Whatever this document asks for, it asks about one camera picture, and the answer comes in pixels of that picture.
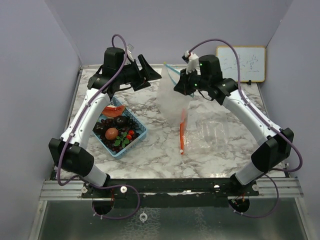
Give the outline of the watermelon slice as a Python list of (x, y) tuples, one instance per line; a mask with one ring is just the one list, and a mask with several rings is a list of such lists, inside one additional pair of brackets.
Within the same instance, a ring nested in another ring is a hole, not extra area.
[(118, 116), (121, 116), (125, 110), (126, 110), (126, 107), (124, 105), (120, 105), (120, 106), (108, 105), (103, 109), (101, 114), (107, 118), (116, 118)]

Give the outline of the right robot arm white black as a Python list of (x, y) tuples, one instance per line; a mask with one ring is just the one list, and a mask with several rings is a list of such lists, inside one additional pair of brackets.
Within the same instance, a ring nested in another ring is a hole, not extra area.
[(220, 61), (215, 55), (198, 57), (187, 52), (183, 59), (187, 67), (180, 71), (174, 91), (185, 96), (207, 92), (211, 101), (217, 101), (244, 124), (259, 145), (251, 155), (251, 161), (231, 176), (229, 189), (240, 196), (247, 191), (249, 183), (290, 156), (294, 133), (290, 128), (283, 129), (268, 119), (251, 104), (233, 79), (224, 78)]

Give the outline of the blue plastic basket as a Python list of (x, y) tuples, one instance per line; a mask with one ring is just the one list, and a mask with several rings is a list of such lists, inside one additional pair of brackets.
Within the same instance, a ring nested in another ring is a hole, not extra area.
[[(110, 101), (109, 106), (121, 106), (123, 105), (116, 97), (113, 97)], [(96, 135), (94, 132), (94, 136), (99, 140), (99, 142), (102, 144), (102, 146), (110, 153), (110, 155), (112, 157), (114, 157), (115, 159), (120, 159), (122, 158), (125, 154), (127, 154), (130, 149), (132, 149), (135, 145), (137, 145), (139, 142), (141, 142), (144, 138), (146, 138), (147, 136), (147, 128), (143, 125), (143, 123), (141, 121), (139, 121), (136, 116), (127, 108), (127, 106), (125, 106), (125, 111), (123, 112), (122, 116), (125, 117), (129, 117), (131, 120), (133, 120), (135, 123), (138, 124), (139, 130), (137, 131), (139, 133), (139, 137), (136, 138), (132, 143), (130, 143), (128, 146), (126, 146), (123, 150), (121, 150), (119, 153), (116, 152), (112, 152), (111, 150), (109, 150), (104, 144), (103, 142), (99, 139), (99, 136)], [(102, 120), (102, 119), (110, 119), (109, 117), (106, 117), (102, 114), (100, 114), (100, 116), (98, 117), (98, 121)]]

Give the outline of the dark purple plum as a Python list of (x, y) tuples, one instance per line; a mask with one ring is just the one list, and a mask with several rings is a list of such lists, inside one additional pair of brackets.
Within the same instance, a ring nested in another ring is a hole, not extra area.
[(125, 126), (127, 124), (127, 118), (125, 116), (117, 116), (114, 118), (114, 123), (118, 126), (118, 127), (122, 127)]

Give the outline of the cherry tomatoes with green leaves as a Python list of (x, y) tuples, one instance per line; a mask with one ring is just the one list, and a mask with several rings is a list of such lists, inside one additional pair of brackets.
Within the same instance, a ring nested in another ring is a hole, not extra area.
[(130, 144), (131, 140), (133, 140), (133, 137), (135, 135), (134, 130), (129, 130), (128, 132), (122, 132), (120, 133), (116, 138), (114, 142), (115, 147), (122, 147), (125, 148), (127, 145)]

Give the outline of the dark grape bunch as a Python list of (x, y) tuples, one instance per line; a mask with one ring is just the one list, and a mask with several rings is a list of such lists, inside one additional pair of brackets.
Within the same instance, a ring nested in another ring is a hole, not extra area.
[(120, 151), (122, 151), (124, 148), (122, 148), (121, 146), (115, 147), (114, 146), (114, 142), (116, 139), (114, 140), (107, 140), (105, 138), (105, 133), (107, 131), (107, 129), (109, 128), (116, 128), (118, 130), (118, 135), (120, 133), (123, 132), (128, 132), (129, 130), (133, 130), (135, 132), (134, 136), (133, 136), (133, 140), (130, 141), (129, 144), (131, 144), (135, 139), (137, 139), (140, 134), (138, 133), (139, 130), (139, 126), (137, 123), (135, 123), (133, 120), (131, 120), (128, 116), (126, 116), (127, 118), (127, 123), (124, 126), (117, 126), (114, 122), (114, 118), (107, 118), (107, 119), (101, 119), (100, 121), (98, 121), (94, 128), (93, 128), (93, 132), (98, 135), (98, 138), (102, 141), (102, 143), (112, 152), (115, 153), (119, 153)]

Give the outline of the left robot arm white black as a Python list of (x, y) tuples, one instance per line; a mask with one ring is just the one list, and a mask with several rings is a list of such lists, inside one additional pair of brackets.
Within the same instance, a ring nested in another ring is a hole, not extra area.
[(48, 144), (55, 166), (82, 177), (93, 185), (97, 196), (106, 197), (111, 190), (110, 176), (94, 163), (86, 148), (91, 132), (103, 109), (109, 105), (121, 85), (130, 85), (134, 91), (149, 87), (151, 81), (161, 79), (143, 55), (133, 59), (131, 54), (118, 47), (108, 47), (103, 64), (88, 80), (84, 100), (64, 133), (52, 138)]

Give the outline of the clear bag blue zipper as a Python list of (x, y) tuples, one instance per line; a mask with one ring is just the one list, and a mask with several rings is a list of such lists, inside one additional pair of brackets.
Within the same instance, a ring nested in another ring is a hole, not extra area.
[(162, 65), (161, 79), (157, 91), (156, 100), (159, 104), (159, 111), (171, 127), (179, 127), (188, 110), (194, 93), (189, 96), (174, 91), (174, 87), (180, 80), (180, 71), (168, 65)]

